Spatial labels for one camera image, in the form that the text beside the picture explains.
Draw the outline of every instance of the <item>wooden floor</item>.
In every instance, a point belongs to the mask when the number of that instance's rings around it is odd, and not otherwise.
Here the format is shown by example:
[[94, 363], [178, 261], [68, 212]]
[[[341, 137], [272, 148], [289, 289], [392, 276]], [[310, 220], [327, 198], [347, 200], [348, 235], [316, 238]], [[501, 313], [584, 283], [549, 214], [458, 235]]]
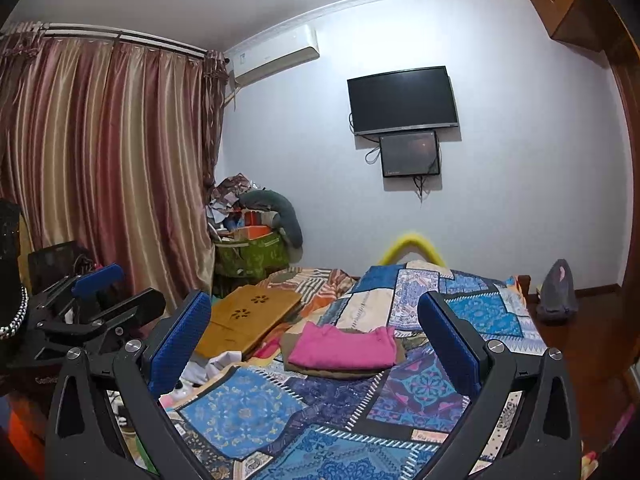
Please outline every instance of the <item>wooden floor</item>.
[[628, 323], [617, 294], [580, 298], [578, 302], [578, 314], [563, 326], [539, 322], [535, 304], [529, 310], [545, 343], [559, 348], [566, 359], [584, 449], [600, 452], [631, 402], [622, 374], [638, 335], [630, 329], [635, 324]]

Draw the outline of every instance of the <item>wooden cabinet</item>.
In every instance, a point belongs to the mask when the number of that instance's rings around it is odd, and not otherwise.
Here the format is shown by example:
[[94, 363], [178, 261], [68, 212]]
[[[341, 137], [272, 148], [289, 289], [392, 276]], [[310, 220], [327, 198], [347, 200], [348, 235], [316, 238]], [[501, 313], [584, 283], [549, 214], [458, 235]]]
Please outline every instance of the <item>wooden cabinet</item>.
[[600, 52], [625, 34], [607, 0], [531, 1], [554, 40]]

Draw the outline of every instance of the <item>black television screen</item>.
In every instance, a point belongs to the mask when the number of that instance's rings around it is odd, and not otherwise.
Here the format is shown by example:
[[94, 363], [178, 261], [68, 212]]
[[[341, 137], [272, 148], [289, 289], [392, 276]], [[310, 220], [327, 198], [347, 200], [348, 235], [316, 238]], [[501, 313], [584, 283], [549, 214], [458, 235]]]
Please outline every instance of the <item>black television screen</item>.
[[444, 66], [369, 75], [347, 85], [356, 135], [458, 126]]
[[440, 156], [434, 132], [380, 137], [382, 176], [439, 175]]

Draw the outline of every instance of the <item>pile of clutter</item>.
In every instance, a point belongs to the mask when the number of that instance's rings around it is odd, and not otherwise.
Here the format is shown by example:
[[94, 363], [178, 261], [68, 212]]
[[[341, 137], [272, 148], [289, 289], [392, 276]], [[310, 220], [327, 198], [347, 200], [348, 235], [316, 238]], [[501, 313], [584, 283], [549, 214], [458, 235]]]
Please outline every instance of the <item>pile of clutter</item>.
[[214, 241], [255, 240], [279, 231], [287, 245], [302, 247], [302, 231], [291, 202], [260, 188], [242, 173], [226, 178], [212, 190], [206, 211]]

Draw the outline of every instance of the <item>brown folded cloth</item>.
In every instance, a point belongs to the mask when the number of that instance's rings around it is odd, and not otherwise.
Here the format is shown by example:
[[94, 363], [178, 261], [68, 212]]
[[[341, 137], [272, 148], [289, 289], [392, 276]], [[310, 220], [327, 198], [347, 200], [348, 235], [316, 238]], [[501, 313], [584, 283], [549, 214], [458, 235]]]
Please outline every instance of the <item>brown folded cloth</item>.
[[[352, 328], [341, 329], [343, 332], [352, 334], [362, 334], [360, 330], [354, 330]], [[300, 339], [302, 334], [290, 334], [284, 333], [280, 338], [280, 351], [282, 352], [282, 361], [284, 362], [284, 369], [289, 372], [297, 372], [303, 375], [310, 375], [313, 377], [323, 377], [325, 379], [342, 379], [342, 380], [354, 380], [354, 379], [366, 379], [373, 377], [374, 375], [383, 372], [387, 368], [381, 368], [380, 370], [315, 370], [314, 368], [301, 368], [293, 363], [289, 362], [289, 355], [293, 351], [293, 347]], [[404, 347], [401, 341], [396, 338], [396, 364], [400, 364], [406, 359], [404, 354]]]

